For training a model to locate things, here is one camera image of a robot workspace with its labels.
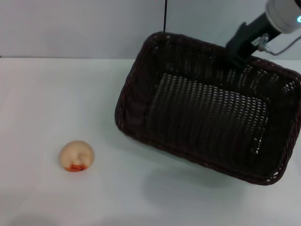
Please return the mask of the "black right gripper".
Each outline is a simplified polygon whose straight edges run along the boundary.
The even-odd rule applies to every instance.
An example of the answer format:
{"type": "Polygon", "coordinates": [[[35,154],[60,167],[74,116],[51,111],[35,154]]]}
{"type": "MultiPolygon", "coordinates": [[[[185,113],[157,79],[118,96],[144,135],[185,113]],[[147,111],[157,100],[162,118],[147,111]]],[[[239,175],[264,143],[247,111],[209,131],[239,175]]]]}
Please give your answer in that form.
{"type": "Polygon", "coordinates": [[[228,60],[236,67],[245,66],[248,58],[258,49],[258,45],[252,42],[264,34],[267,34],[270,40],[281,34],[271,25],[265,13],[250,24],[242,23],[226,44],[228,60]]]}

